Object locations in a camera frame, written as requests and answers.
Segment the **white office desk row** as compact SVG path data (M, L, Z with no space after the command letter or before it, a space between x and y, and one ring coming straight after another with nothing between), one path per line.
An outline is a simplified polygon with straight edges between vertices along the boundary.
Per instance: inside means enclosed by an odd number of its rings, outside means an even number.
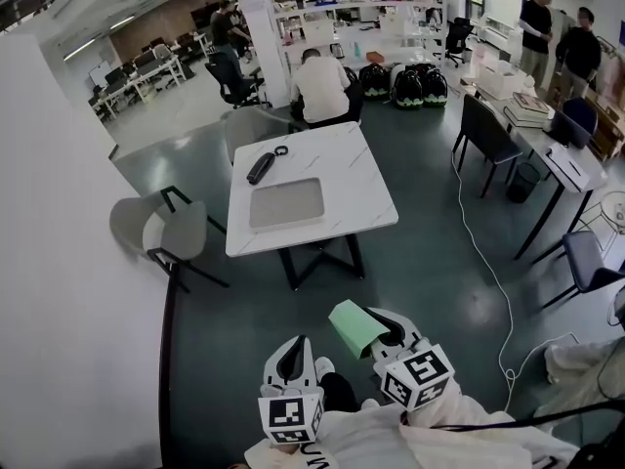
M157 44L130 63L112 70L104 77L104 86L94 89L89 106L100 120L116 117L113 104L120 97L135 94L146 103L143 87L168 73L177 86L189 79L177 54L167 45Z

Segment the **white cloth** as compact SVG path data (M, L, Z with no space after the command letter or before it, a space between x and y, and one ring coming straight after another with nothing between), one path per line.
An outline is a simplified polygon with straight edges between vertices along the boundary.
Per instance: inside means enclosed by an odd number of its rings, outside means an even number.
M604 343L550 345L544 358L547 378L558 392L535 416L625 400L625 336Z

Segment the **black shoulder bag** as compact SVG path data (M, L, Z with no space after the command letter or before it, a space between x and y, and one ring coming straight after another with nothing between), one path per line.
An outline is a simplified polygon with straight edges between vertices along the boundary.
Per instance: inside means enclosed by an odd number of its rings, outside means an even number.
M625 442L592 444L578 451L576 469L625 469Z

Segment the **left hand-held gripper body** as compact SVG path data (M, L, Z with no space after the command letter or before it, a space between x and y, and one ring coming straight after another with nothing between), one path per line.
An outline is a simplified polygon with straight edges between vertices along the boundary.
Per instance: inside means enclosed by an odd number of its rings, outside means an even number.
M259 412L263 430L271 442L286 446L316 440L324 399L318 383L296 388L263 384L260 391Z

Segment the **grey long table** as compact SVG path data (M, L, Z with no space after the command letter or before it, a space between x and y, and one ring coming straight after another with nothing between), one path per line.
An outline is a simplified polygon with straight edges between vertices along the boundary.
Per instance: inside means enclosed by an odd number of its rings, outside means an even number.
M561 146L561 152L567 156L571 163L575 163L582 173L588 178L585 184L574 184L572 177L563 172L562 169L548 155L549 150L556 144L556 142L549 138L543 129L518 127L515 125L512 122L512 118L504 113L504 101L496 100L477 84L470 85L465 82L464 78L462 78L460 80L460 87L463 88L467 94L474 95L477 99L486 103L486 105L495 112L495 115L502 122L504 128L511 135L512 139L515 142L522 141L522 143L528 147L547 167L557 182L555 192L533 229L524 240L521 248L514 257L514 260L519 260L532 242L538 237L551 214L556 209L557 204L564 192L569 192L581 197L579 207L567 229L567 232L571 233L578 221L581 219L582 214L586 211L593 195L607 183L607 174L605 173L600 162L588 148L577 149L564 148Z

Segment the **dark dining chair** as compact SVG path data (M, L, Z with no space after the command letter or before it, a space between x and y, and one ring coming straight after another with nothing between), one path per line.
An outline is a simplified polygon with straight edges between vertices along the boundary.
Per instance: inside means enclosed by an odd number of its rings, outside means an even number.
M491 164L480 194L484 198L497 169L507 163L510 168L506 182L509 182L522 150L498 121L493 110L475 96L466 94L463 98L460 132L452 149L454 157L456 151L462 148L456 166L457 172L462 169L469 144L473 144L482 153L484 160Z

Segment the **white flat box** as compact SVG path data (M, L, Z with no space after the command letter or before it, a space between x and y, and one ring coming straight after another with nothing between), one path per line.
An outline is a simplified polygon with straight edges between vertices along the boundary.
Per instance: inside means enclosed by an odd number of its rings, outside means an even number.
M583 191L590 183L590 177L582 166L571 156L567 147L559 143L550 145L546 150L546 156L568 180L580 191Z

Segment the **grey compartment tray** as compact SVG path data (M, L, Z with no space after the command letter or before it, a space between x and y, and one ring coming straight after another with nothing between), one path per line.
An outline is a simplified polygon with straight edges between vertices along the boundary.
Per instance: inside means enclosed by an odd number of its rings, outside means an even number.
M256 189L251 194L249 227L273 231L319 221L325 215L321 182L317 177Z

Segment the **stack of books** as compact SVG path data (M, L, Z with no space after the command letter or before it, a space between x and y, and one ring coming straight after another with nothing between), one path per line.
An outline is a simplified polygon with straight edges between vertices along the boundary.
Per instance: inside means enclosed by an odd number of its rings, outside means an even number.
M551 121L555 114L540 99L519 92L503 102L503 113L515 127L538 129Z

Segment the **dark blue chair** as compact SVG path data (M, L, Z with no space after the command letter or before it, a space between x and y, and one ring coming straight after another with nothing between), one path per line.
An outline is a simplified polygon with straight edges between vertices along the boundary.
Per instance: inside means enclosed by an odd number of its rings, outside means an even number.
M565 147L584 149L598 127L598 115L582 98L572 98L555 112L547 135Z
M570 300L577 295L591 293L625 280L625 260L618 270L607 267L597 238L589 231L565 234L559 242L534 259L532 265L560 248L569 264L573 285L545 304L544 309L560 302L565 296Z

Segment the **person's white jacket torso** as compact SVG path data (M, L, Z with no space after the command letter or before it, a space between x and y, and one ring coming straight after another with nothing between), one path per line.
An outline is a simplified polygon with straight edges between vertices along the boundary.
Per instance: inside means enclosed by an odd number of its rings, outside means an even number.
M536 428L457 432L377 407L338 419L305 450L305 468L566 469L577 451Z

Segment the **black handset with coiled loop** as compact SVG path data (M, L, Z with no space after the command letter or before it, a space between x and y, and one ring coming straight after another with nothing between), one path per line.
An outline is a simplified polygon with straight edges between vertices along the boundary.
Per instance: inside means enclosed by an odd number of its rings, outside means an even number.
M281 146L277 146L273 151L266 152L263 155L261 155L259 159L255 162L253 167L250 169L250 171L248 172L248 175L246 177L247 182L251 186L258 185L264 179L268 171L271 169L271 167L274 164L274 161L280 156L287 155L288 152L289 152L288 147L281 145Z

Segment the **person's black trousers legs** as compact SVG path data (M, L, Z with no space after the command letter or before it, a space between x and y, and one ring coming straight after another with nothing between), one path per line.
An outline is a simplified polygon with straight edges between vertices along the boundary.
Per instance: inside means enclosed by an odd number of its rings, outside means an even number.
M356 399L350 382L337 372L325 373L320 381L324 392L323 406L325 411L354 413L360 411L360 403Z

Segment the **grey chair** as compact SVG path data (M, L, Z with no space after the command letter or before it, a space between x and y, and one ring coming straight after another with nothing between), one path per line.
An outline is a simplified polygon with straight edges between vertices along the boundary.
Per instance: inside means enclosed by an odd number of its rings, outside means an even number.
M229 287L226 281L192 264L204 251L210 226L222 234L227 232L208 213L204 202L190 199L175 186L122 198L109 214L111 233L121 246L153 262L184 292L189 289L180 281L178 271L182 268Z
M303 131L295 121L282 118L259 107L240 107L225 119L225 140L230 163L243 146Z

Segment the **green cup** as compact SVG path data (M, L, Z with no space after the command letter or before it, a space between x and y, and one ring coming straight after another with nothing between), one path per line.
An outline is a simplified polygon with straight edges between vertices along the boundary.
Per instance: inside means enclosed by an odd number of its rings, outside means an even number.
M351 299L337 304L328 316L348 349L357 359L370 356L371 345L390 330Z

